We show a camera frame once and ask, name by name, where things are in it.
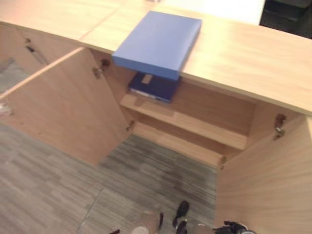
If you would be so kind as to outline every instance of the wooden shelf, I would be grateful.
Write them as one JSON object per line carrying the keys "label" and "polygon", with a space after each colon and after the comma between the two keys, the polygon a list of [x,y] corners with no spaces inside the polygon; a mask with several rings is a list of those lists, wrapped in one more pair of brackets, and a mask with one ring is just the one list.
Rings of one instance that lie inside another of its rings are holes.
{"label": "wooden shelf", "polygon": [[208,146],[212,149],[209,149],[190,142],[191,135],[185,135],[184,138],[181,138],[164,131],[164,129],[160,129],[159,126],[154,128],[138,122],[134,127],[134,134],[214,167],[219,165],[219,161],[222,158],[221,151],[223,147],[222,145],[219,146],[217,142],[211,142]]}
{"label": "wooden shelf", "polygon": [[178,128],[244,150],[255,105],[182,82],[170,104],[126,94],[120,104]]}

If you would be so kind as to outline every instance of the wooden countertop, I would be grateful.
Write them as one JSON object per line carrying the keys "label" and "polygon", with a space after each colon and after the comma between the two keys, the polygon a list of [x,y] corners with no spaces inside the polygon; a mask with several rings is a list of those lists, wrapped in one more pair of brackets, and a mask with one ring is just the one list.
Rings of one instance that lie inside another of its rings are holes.
{"label": "wooden countertop", "polygon": [[127,0],[1,0],[0,21],[79,40]]}
{"label": "wooden countertop", "polygon": [[312,116],[311,39],[143,0],[5,0],[0,8],[3,22],[108,53],[149,10],[200,18],[182,76]]}

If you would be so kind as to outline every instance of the blue box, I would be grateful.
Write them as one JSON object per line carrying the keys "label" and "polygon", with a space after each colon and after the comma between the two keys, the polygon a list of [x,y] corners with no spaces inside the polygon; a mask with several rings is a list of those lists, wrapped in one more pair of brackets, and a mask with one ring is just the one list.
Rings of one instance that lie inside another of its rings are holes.
{"label": "blue box", "polygon": [[130,91],[169,103],[181,79],[169,80],[138,72],[129,84]]}
{"label": "blue box", "polygon": [[116,65],[178,80],[201,19],[150,11],[113,53]]}

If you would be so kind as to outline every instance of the wood grain surface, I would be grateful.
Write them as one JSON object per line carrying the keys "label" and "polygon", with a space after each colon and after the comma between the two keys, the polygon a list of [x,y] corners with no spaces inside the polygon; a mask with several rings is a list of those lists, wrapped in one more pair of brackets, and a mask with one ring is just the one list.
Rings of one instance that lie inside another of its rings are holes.
{"label": "wood grain surface", "polygon": [[312,228],[312,121],[298,116],[286,135],[263,138],[218,173],[215,225],[242,222],[259,234]]}
{"label": "wood grain surface", "polygon": [[113,52],[149,10],[202,19],[183,77],[312,115],[312,40],[307,38],[129,0],[81,42]]}
{"label": "wood grain surface", "polygon": [[0,24],[0,54],[6,60],[13,58],[28,74],[44,67],[25,48],[25,39],[13,26]]}
{"label": "wood grain surface", "polygon": [[48,64],[79,47],[74,42],[63,40],[59,36],[20,28],[17,28],[17,31],[23,36],[24,41],[31,40],[31,45],[42,54]]}
{"label": "wood grain surface", "polygon": [[2,0],[0,21],[78,40],[124,2],[125,0]]}
{"label": "wood grain surface", "polygon": [[88,49],[79,48],[0,96],[13,114],[1,121],[64,152],[97,164],[131,131]]}
{"label": "wood grain surface", "polygon": [[135,135],[214,167],[219,165],[225,147],[216,141],[144,115],[139,117],[133,132]]}
{"label": "wood grain surface", "polygon": [[155,5],[154,2],[143,0],[127,0],[122,7],[79,41],[88,47],[111,54]]}
{"label": "wood grain surface", "polygon": [[192,133],[243,150],[254,105],[182,82],[170,104],[126,94],[120,104]]}

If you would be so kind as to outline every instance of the metal hinge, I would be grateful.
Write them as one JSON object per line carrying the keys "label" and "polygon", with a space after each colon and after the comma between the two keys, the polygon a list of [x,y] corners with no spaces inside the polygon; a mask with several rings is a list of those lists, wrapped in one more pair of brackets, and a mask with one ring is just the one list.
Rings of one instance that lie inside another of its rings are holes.
{"label": "metal hinge", "polygon": [[278,114],[275,118],[274,129],[276,131],[275,136],[273,137],[274,140],[280,139],[286,134],[286,131],[282,129],[284,122],[286,121],[286,116],[284,114]]}
{"label": "metal hinge", "polygon": [[126,131],[130,131],[130,129],[133,127],[133,125],[135,124],[134,120],[132,120],[130,123],[129,123],[129,126],[126,128]]}
{"label": "metal hinge", "polygon": [[95,76],[96,79],[101,79],[102,76],[106,78],[105,71],[108,69],[110,66],[110,61],[108,59],[102,59],[101,60],[101,67],[94,67],[92,68],[92,72]]}
{"label": "metal hinge", "polygon": [[226,157],[225,156],[223,156],[222,158],[221,158],[221,160],[220,160],[220,166],[221,166],[221,170],[223,170],[224,169],[224,164],[225,164],[225,162],[226,162]]}

